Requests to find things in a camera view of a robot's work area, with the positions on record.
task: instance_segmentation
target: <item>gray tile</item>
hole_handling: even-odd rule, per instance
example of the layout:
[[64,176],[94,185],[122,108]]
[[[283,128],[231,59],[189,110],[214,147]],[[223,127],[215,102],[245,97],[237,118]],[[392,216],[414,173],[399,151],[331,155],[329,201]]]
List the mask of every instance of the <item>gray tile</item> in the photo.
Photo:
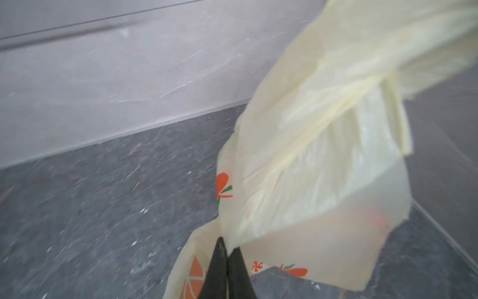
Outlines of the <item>gray tile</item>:
[[415,199],[478,261],[478,65],[406,104]]
[[[217,215],[216,157],[242,109],[0,171],[1,294],[161,298],[178,249]],[[476,273],[416,210],[391,234],[363,292],[311,284],[274,268],[252,281],[264,299],[478,294]]]

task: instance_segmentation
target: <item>white wall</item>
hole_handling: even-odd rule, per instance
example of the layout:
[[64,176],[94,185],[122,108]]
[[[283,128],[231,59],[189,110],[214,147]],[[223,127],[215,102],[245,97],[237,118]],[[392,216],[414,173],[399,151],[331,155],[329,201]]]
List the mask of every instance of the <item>white wall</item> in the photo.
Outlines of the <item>white wall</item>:
[[322,5],[204,0],[1,40],[0,167],[250,98]]

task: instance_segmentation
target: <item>orange slice print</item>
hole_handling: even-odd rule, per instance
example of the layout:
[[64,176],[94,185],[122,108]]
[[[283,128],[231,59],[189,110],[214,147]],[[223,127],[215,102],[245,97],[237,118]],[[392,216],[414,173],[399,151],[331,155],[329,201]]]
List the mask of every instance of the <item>orange slice print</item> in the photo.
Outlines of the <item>orange slice print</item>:
[[232,195],[223,195],[223,193],[231,191],[232,185],[228,185],[229,176],[225,172],[221,172],[216,177],[216,197],[219,204],[221,198],[230,198]]
[[196,256],[194,256],[193,264],[189,270],[189,276],[184,282],[179,299],[197,299],[203,288],[205,277],[206,273],[203,271]]
[[284,264],[282,264],[281,267],[279,268],[279,270],[281,270],[281,271],[283,271],[287,274],[294,275],[295,277],[304,277],[304,276],[307,275],[307,272],[309,272],[305,268],[294,268],[294,266],[295,266],[295,264],[284,267]]

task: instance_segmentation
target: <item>gray floor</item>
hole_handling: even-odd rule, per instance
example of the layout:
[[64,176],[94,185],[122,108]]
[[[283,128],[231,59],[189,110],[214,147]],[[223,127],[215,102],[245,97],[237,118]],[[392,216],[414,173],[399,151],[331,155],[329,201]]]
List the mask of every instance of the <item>gray floor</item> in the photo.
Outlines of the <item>gray floor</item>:
[[[2,298],[161,298],[179,249],[215,218],[215,163],[243,107],[0,171]],[[260,299],[476,299],[478,276],[417,210],[364,292],[268,270]]]

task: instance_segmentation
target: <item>yellow plastic bag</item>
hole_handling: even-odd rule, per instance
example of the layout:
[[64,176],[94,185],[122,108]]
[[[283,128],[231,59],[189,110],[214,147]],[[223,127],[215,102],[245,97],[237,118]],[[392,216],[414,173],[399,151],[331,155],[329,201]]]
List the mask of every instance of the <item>yellow plastic bag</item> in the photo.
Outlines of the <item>yellow plastic bag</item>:
[[193,232],[164,298],[197,297],[221,235],[251,274],[363,289],[410,209],[402,101],[471,65],[477,28],[476,0],[328,3],[238,119],[217,162],[219,217]]

